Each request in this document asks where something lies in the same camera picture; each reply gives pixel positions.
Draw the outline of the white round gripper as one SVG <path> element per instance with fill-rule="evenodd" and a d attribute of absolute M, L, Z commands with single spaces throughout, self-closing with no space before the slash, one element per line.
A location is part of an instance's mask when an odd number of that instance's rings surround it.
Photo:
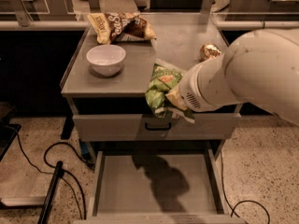
<path fill-rule="evenodd" d="M 225 79 L 222 61 L 221 55 L 193 66 L 166 98 L 183 111 L 207 112 L 235 105 L 237 99 Z"/>

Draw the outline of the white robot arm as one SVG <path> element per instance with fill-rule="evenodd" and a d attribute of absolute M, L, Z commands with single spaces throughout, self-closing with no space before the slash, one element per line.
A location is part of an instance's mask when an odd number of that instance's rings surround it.
<path fill-rule="evenodd" d="M 251 103 L 299 125 L 299 29 L 240 36 L 222 55 L 188 70 L 166 97 L 195 112 Z"/>

